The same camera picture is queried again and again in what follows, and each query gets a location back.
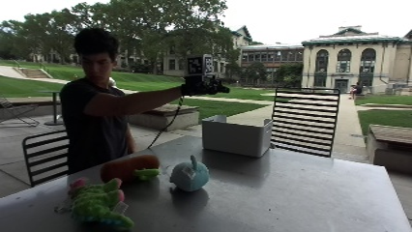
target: grass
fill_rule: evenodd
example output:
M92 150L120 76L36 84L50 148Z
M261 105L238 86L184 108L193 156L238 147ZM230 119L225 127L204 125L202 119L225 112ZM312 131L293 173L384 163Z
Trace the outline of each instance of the grass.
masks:
M6 98L22 98L22 97L49 97L49 93L41 93L40 91L45 90L60 90L62 85L57 83L36 81L36 80L21 80L9 77L0 76L0 94ZM153 90L160 85L157 81L138 82L141 90ZM204 101L204 100L192 100L185 99L185 105L198 106L200 107L200 119L210 117L217 114L226 115L228 117L249 110L264 107L265 105L254 104L254 103L240 103L240 102L228 102L228 101Z
M229 117L232 115L248 112L250 110L254 110L257 108L266 106L264 104L254 104L254 103L192 100L192 99L184 99L182 104L200 107L200 119L208 118L218 114Z
M4 76L0 76L0 83L0 94L6 98L49 97L50 93L41 93L40 91L57 91L62 87L57 83L20 80Z
M365 99L356 100L356 105L365 103L412 105L412 96L368 95Z
M33 62L18 62L24 68L38 69L40 65ZM0 60L2 66L16 66L13 61ZM84 76L82 69L76 66L45 64L49 74L53 78L61 80L73 80L73 76ZM153 75L130 72L112 72L112 77L116 80L116 85L121 89L132 91L153 91L166 88L172 88L184 83L182 78L165 75ZM230 93L218 93L216 95L206 95L212 98L241 99L241 100L257 100L272 101L273 96L262 96L262 94L273 94L273 90L245 89L240 87L230 87Z
M412 128L412 110L360 110L357 116L362 135L370 124Z

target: storage box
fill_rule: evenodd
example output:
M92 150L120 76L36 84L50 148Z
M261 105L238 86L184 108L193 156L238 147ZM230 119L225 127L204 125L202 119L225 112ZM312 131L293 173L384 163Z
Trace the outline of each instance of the storage box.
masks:
M225 115L202 119L204 148L250 157L261 157L270 146L270 119L264 120L262 127L229 124Z

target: young man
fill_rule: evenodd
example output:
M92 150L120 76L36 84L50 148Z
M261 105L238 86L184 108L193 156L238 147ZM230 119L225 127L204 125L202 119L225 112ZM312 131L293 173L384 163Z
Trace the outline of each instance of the young man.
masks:
M129 95L109 86L118 42L102 29L84 29L74 38L74 49L85 77L66 83L60 91L69 173L133 153L126 115L148 111L186 93L184 85Z

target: stuffed toy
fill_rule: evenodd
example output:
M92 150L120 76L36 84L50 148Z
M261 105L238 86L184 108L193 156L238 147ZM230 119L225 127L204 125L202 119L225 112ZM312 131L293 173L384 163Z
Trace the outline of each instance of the stuffed toy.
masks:
M192 162L181 162L170 172L169 181L185 191L200 189L208 182L206 166L196 161L190 156Z
M158 175L160 162L153 155L141 155L129 159L113 160L102 164L100 179L104 183L118 178L122 183L134 179L148 180Z
M86 185L85 179L78 179L69 185L68 195L72 200L70 216L78 221L96 221L118 229L130 229L132 220L116 212L116 206L125 199L118 190L121 180L114 178L102 185Z

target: slatted chair back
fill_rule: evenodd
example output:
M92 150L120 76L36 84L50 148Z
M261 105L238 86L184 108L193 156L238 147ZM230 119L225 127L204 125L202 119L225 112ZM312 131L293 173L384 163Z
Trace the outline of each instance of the slatted chair back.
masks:
M340 91L277 88L273 103L272 147L330 157Z
M24 160L32 187L68 174L65 130L28 136L22 140Z
M2 108L10 108L13 107L12 103L6 100L6 98L0 96L0 105Z
M29 127L37 127L40 122L26 116L26 113L38 107L38 104L25 104L14 106L6 98L0 95L1 110L5 110L4 117L0 118L0 123L8 120L20 120L21 124L26 124Z

